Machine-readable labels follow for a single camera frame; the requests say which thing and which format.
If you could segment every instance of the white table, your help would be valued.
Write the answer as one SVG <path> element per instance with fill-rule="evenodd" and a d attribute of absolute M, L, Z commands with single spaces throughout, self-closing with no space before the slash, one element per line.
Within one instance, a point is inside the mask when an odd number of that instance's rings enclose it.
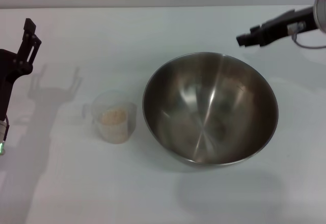
<path fill-rule="evenodd" d="M 0 48 L 18 51 L 26 17 L 42 40 L 34 71 L 15 83 L 8 109 L 0 223 L 325 223 L 326 50 L 300 49 L 290 38 L 239 48 L 235 39 L 291 8 L 0 10 Z M 318 31 L 298 39 L 326 43 Z M 243 60 L 275 92 L 276 133 L 241 164 L 190 167 L 146 127 L 141 105 L 150 76 L 198 51 Z M 137 105 L 136 129 L 121 145 L 104 142 L 90 114 L 82 115 L 111 89 Z"/>

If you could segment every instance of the stainless steel bowl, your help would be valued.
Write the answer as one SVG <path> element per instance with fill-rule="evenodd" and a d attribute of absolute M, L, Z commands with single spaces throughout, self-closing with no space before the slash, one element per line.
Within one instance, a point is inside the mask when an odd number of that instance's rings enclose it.
<path fill-rule="evenodd" d="M 145 88 L 143 112 L 165 148 L 189 161 L 218 165 L 259 152 L 278 121 L 267 81 L 246 63 L 210 52 L 160 67 Z"/>

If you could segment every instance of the cable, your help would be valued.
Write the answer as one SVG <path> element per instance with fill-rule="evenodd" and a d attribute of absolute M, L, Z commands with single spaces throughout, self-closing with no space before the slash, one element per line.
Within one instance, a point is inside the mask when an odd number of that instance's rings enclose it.
<path fill-rule="evenodd" d="M 305 45 L 302 45 L 300 43 L 297 42 L 296 38 L 297 38 L 297 33 L 293 34 L 291 36 L 293 42 L 298 45 L 299 47 L 302 47 L 302 48 L 306 48 L 306 49 L 323 49 L 323 48 L 326 48 L 326 46 L 315 46 L 315 47 L 311 47 L 311 46 L 305 46 Z"/>

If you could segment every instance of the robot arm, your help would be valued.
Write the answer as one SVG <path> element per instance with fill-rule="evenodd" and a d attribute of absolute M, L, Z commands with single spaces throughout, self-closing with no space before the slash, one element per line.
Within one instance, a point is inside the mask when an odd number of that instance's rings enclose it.
<path fill-rule="evenodd" d="M 326 0 L 316 0 L 314 6 L 299 11 L 290 10 L 279 17 L 250 29 L 236 38 L 239 46 L 266 46 L 283 37 L 320 29 L 326 33 Z"/>
<path fill-rule="evenodd" d="M 9 129 L 6 114 L 14 82 L 32 72 L 33 62 L 41 45 L 40 39 L 35 35 L 35 29 L 31 19 L 26 19 L 18 53 L 0 49 L 0 155 L 4 154 L 3 145 Z"/>

